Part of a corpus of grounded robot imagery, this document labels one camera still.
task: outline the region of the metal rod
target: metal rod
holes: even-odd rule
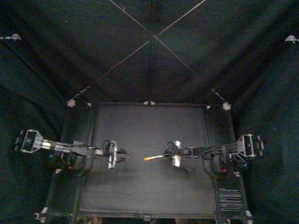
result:
[[[159,37],[205,1],[200,1],[155,36]]]
[[[165,43],[153,35],[153,38],[159,41],[159,43],[164,46],[164,48],[169,51],[169,53],[172,54],[172,56],[184,64],[184,66],[188,68],[188,70],[192,72],[192,74],[200,76],[192,69],[191,67],[187,65],[187,63],[183,61],[183,59],[176,55],[176,53],[172,51],[172,49],[165,45]],[[213,94],[223,100],[223,102],[225,102],[225,99],[221,97],[221,95],[219,94],[219,92],[215,90],[215,88],[211,88],[211,91],[213,92]]]
[[[147,45],[149,43],[149,41],[147,41],[141,46],[138,46],[136,49],[134,49],[134,51],[133,52],[130,52],[129,53],[129,55],[124,58],[124,59],[121,59],[117,63],[116,63],[116,65],[102,74],[102,75],[100,75],[98,76],[98,78],[86,86],[86,87],[84,87],[80,91],[78,91],[78,93],[77,94],[74,94],[73,96],[72,96],[72,100],[74,99],[74,98],[77,98],[118,66],[120,66],[120,64],[122,64],[124,63],[124,61],[126,61],[138,51],[140,51],[140,49]]]
[[[145,27],[137,22],[137,20],[126,13],[126,11],[116,4],[116,2],[113,0],[108,0],[128,16],[129,18],[138,24],[140,27],[143,27],[143,29],[149,32]]]
[[[183,59],[175,54],[175,52],[171,50],[171,48],[165,45],[165,43],[153,35],[153,38],[159,41],[159,43],[164,46],[164,48],[169,51],[172,56],[185,65],[185,67],[189,69],[189,71],[197,75],[197,73],[189,68],[189,66],[185,64]]]

